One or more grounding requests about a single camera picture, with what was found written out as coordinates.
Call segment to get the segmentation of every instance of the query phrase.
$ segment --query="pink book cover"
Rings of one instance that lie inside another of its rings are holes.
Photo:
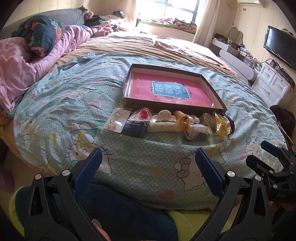
[[[214,108],[197,81],[147,73],[133,73],[129,98]]]

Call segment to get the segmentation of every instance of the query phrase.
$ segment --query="television screen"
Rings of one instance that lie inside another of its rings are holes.
[[[296,38],[271,26],[268,26],[264,48],[296,69]]]

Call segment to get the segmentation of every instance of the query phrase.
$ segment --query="air conditioner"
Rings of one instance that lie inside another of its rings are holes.
[[[264,0],[237,0],[241,5],[249,5],[255,7],[264,7]]]

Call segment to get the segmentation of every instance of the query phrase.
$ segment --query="silver bolt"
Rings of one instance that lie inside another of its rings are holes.
[[[227,172],[227,175],[230,176],[230,177],[234,177],[235,176],[235,173],[233,171],[228,171]]]
[[[69,174],[70,174],[70,171],[69,170],[63,170],[63,172],[62,172],[62,175],[63,176],[67,176]]]
[[[35,179],[38,180],[42,177],[42,175],[40,173],[36,174]]]
[[[255,176],[255,179],[256,179],[257,181],[261,181],[262,178],[261,178],[260,176],[256,175],[256,176]]]

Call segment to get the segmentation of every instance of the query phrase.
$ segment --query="gray headboard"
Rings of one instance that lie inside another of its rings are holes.
[[[84,24],[83,16],[86,12],[87,12],[87,9],[81,6],[80,8],[57,9],[57,10],[51,10],[47,12],[40,12],[37,14],[46,15],[54,21],[63,22],[65,25],[83,25]],[[27,18],[31,16],[22,18],[4,27],[0,32],[0,39],[6,39],[14,30],[19,28],[21,23],[23,23]]]

